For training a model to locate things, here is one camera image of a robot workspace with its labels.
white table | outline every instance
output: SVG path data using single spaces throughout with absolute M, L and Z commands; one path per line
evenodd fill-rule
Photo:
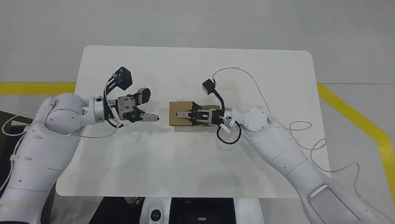
M 218 104 L 201 84 L 223 67 L 241 67 L 257 80 L 272 114 L 288 125 L 307 120 L 313 127 L 296 134 L 312 147 L 324 131 L 312 56 L 305 51 L 244 49 L 85 48 L 76 94 L 102 94 L 106 80 L 119 67 L 129 69 L 133 86 L 151 89 L 141 106 L 158 114 L 157 123 L 127 123 L 110 138 L 81 139 L 73 160 L 57 181 L 63 196 L 296 197 L 291 185 L 240 140 L 234 146 L 217 141 L 215 128 L 174 128 L 168 125 L 170 101 Z M 243 72 L 216 76 L 226 106 L 244 111 L 263 106 L 254 82 Z M 109 98 L 126 94 L 114 90 Z M 106 124 L 87 127 L 85 135 L 106 135 Z M 317 162 L 328 168 L 326 149 Z

gray floor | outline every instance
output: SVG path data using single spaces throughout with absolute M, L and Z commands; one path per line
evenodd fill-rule
M 395 141 L 394 17 L 395 0 L 0 0 L 0 81 L 75 81 L 91 44 L 307 50 L 317 81 L 346 83 L 327 87 Z M 35 112 L 44 98 L 0 96 L 0 110 Z M 358 189 L 390 215 L 375 142 L 321 108 L 331 168 L 358 161 Z M 352 188 L 355 172 L 334 178 Z M 53 222 L 87 223 L 99 201 L 58 196 Z M 297 199 L 262 199 L 262 208 L 269 224 L 307 223 Z

cardboard box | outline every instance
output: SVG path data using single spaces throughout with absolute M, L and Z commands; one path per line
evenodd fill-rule
M 168 124 L 171 127 L 190 127 L 192 126 L 192 123 L 186 119 L 186 118 L 178 118 L 176 116 L 176 113 L 178 111 L 189 111 L 193 107 L 197 107 L 195 102 L 193 101 L 175 101 L 175 102 L 170 102 L 169 103 L 169 108 L 168 108 Z M 218 105 L 204 105 L 201 106 L 202 109 L 221 109 L 220 106 Z

cable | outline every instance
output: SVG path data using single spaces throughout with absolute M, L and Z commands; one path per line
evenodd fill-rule
M 240 137 L 241 137 L 241 125 L 240 125 L 239 122 L 237 122 L 237 121 L 235 121 L 235 123 L 237 124 L 237 126 L 238 126 L 238 128 L 239 128 L 239 135 L 238 135 L 238 137 L 236 138 L 236 140 L 234 140 L 233 142 L 230 142 L 230 143 L 224 141 L 224 140 L 220 137 L 220 130 L 221 130 L 221 127 L 218 126 L 218 129 L 217 129 L 217 138 L 218 138 L 221 142 L 223 142 L 223 143 L 225 143 L 225 144 L 228 144 L 228 145 L 231 145 L 231 144 L 235 144 L 235 143 L 237 143 L 237 141 L 239 141 L 239 139 L 240 139 Z
M 23 134 L 23 135 L 19 138 L 17 144 L 16 144 L 15 147 L 14 147 L 14 151 L 12 152 L 12 155 L 11 155 L 12 157 L 16 156 L 17 150 L 18 150 L 19 145 L 20 145 L 20 143 L 22 142 L 24 136 L 25 136 L 25 135 Z M 6 180 L 4 181 L 4 183 L 2 184 L 2 186 L 0 187 L 0 192 L 4 189 L 4 187 L 7 185 L 8 181 L 10 180 L 11 175 L 12 175 L 12 170 L 13 170 L 13 169 L 14 169 L 14 159 L 11 160 L 10 172 L 8 173 L 8 176 L 7 176 Z
M 7 125 L 9 122 L 11 122 L 11 121 L 12 121 L 14 118 L 16 118 L 16 117 L 22 116 L 23 114 L 33 114 L 33 113 L 31 113 L 31 112 L 22 112 L 21 114 L 15 115 L 15 116 L 13 116 L 12 118 L 8 119 L 8 120 L 3 124 L 3 126 L 1 127 L 1 131 L 3 132 L 3 134 L 5 134 L 5 135 L 7 135 L 7 136 L 20 136 L 20 135 L 24 134 L 26 131 L 23 131 L 23 132 L 21 132 L 21 133 L 19 133 L 19 134 L 9 134 L 9 133 L 6 133 L 6 131 L 4 130 L 5 127 L 6 127 L 6 125 Z
M 214 79 L 215 75 L 216 75 L 218 72 L 221 72 L 222 70 L 227 70 L 227 69 L 230 69 L 230 70 L 240 70 L 240 71 L 242 71 L 242 72 L 247 73 L 247 74 L 251 77 L 251 79 L 254 81 L 255 85 L 257 86 L 257 89 L 258 89 L 258 91 L 259 91 L 260 96 L 262 97 L 262 99 L 263 99 L 264 102 L 265 102 L 265 105 L 266 105 L 266 107 L 267 107 L 267 111 L 271 114 L 269 105 L 267 104 L 267 101 L 266 101 L 264 95 L 262 94 L 262 92 L 261 92 L 261 90 L 260 90 L 260 88 L 259 88 L 258 83 L 256 82 L 255 78 L 254 78 L 249 72 L 247 72 L 246 70 L 241 69 L 241 68 L 239 68 L 239 67 L 225 67 L 225 68 L 221 68 L 221 69 L 217 70 L 216 72 L 214 72 L 214 74 L 212 75 L 212 81 L 213 81 L 214 83 L 217 83 L 217 82 L 215 81 L 215 79 Z

yellow floor marking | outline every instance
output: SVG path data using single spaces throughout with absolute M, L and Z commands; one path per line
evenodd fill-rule
M 0 94 L 74 93 L 75 83 L 0 83 Z
M 389 136 L 325 86 L 317 84 L 317 88 L 321 99 L 376 141 L 387 176 L 389 190 L 395 203 L 395 155 Z
M 389 136 L 325 86 L 318 84 L 317 88 L 318 95 L 321 99 L 376 141 L 393 202 L 395 203 L 395 155 Z M 61 93 L 74 93 L 74 90 L 75 83 L 0 83 L 0 95 L 56 95 Z

